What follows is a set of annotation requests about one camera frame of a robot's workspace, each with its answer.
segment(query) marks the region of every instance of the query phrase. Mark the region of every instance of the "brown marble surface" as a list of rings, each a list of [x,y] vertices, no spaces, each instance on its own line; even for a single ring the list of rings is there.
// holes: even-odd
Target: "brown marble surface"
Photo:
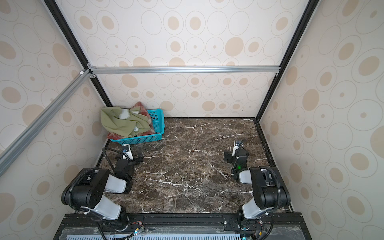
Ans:
[[[230,178],[231,164],[223,151],[234,140],[246,139],[248,166],[268,166],[255,125],[250,119],[165,119],[161,141],[141,147],[144,162],[135,167],[134,185],[128,195],[106,196],[129,213],[236,212],[252,199],[252,186]],[[121,149],[111,142],[109,147]],[[108,151],[114,161],[115,153]],[[106,159],[100,167],[109,168]]]

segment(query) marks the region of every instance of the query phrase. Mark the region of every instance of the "patterned wall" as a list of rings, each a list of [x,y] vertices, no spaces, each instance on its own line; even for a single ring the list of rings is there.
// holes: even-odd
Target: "patterned wall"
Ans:
[[[137,101],[166,117],[254,117],[274,73],[100,74],[114,106]]]
[[[0,153],[82,67],[38,0],[0,1]]]
[[[93,66],[279,65],[307,0],[56,0]]]
[[[384,1],[324,0],[261,124],[314,240],[384,235]]]
[[[50,240],[64,215],[61,193],[105,144],[99,100],[84,83],[0,177],[0,239]]]

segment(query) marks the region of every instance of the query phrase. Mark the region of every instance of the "turquoise plastic basket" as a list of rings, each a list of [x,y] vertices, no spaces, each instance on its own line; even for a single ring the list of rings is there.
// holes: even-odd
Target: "turquoise plastic basket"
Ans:
[[[161,109],[153,109],[148,110],[149,115],[152,118],[153,129],[155,130],[155,134],[145,135],[139,137],[129,137],[118,140],[111,139],[112,142],[118,142],[121,145],[123,144],[135,144],[142,142],[152,142],[161,140],[161,136],[164,133],[164,113]]]

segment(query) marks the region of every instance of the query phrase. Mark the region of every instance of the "wall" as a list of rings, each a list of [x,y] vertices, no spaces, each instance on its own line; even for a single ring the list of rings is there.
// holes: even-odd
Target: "wall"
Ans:
[[[307,3],[57,2],[93,66],[279,65]]]
[[[94,167],[106,140],[104,104],[87,80],[0,177],[0,239],[50,240],[64,215],[65,187]]]
[[[82,67],[37,0],[0,4],[0,153]]]
[[[274,73],[100,74],[114,106],[137,101],[166,117],[254,117]]]
[[[324,0],[261,125],[314,240],[382,239],[384,1]]]

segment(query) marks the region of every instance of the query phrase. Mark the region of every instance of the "olive green cloth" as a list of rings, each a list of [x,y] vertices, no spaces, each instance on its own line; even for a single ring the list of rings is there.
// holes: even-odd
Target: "olive green cloth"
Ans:
[[[148,117],[135,114],[140,107],[129,109],[131,116],[127,119],[119,119],[122,112],[121,107],[107,107],[101,109],[101,124],[109,132],[119,134],[123,137],[135,137],[139,133],[149,131],[151,127],[148,124]]]

